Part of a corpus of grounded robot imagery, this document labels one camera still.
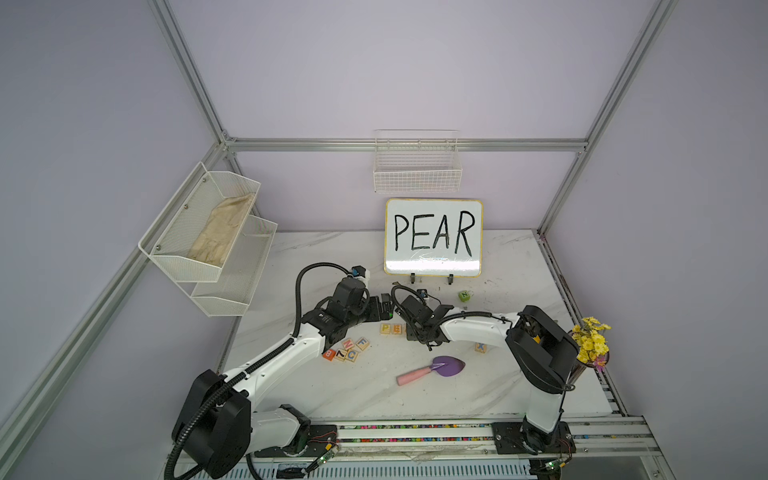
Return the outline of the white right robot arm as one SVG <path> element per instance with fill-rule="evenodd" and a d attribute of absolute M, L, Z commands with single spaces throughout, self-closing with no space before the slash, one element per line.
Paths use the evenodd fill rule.
<path fill-rule="evenodd" d="M 394 311 L 407 332 L 429 348 L 460 341 L 508 348 L 531 388 L 520 426 L 522 448 L 539 454 L 555 443 L 579 347 L 541 308 L 527 305 L 506 315 L 443 304 L 432 309 L 410 296 L 395 301 Z"/>

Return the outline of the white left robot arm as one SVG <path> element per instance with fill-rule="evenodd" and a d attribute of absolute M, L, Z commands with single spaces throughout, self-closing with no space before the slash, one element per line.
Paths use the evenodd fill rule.
<path fill-rule="evenodd" d="M 171 432 L 173 447 L 163 476 L 191 479 L 204 472 L 213 479 L 229 473 L 255 452 L 282 449 L 291 455 L 309 442 L 310 420 L 289 404 L 261 411 L 264 397 L 285 378 L 321 357 L 361 323 L 393 316 L 389 295 L 368 289 L 370 272 L 343 268 L 332 295 L 314 309 L 296 311 L 292 332 L 266 352 L 225 373 L 198 375 Z"/>

